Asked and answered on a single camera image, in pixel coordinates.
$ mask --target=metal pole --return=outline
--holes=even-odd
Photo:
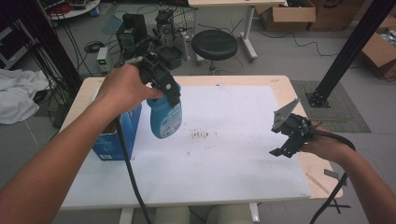
[[[321,80],[312,94],[308,94],[308,103],[312,107],[321,107],[330,96],[332,90],[343,77],[353,60],[364,48],[369,39],[387,17],[396,0],[374,0],[361,18],[358,26],[335,58],[329,71]]]

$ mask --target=stool seat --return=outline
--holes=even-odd
[[[191,46],[195,53],[211,61],[229,59],[238,51],[236,39],[221,30],[205,30],[198,33],[192,38]]]

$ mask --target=skin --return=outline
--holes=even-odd
[[[317,129],[328,132],[321,127]],[[371,224],[396,221],[396,194],[371,164],[352,148],[328,137],[315,136],[302,151],[336,162],[346,171]]]
[[[0,223],[51,223],[100,132],[143,100],[163,96],[131,65],[114,69],[97,98],[0,190]]]

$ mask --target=bottle label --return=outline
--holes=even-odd
[[[175,105],[161,123],[161,137],[165,138],[180,127],[181,124],[181,105]]]

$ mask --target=forearm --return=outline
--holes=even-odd
[[[114,117],[93,103],[42,148],[0,191],[1,222],[50,223],[95,139]]]
[[[371,224],[396,220],[396,196],[370,163],[350,148],[339,161],[349,176]]]

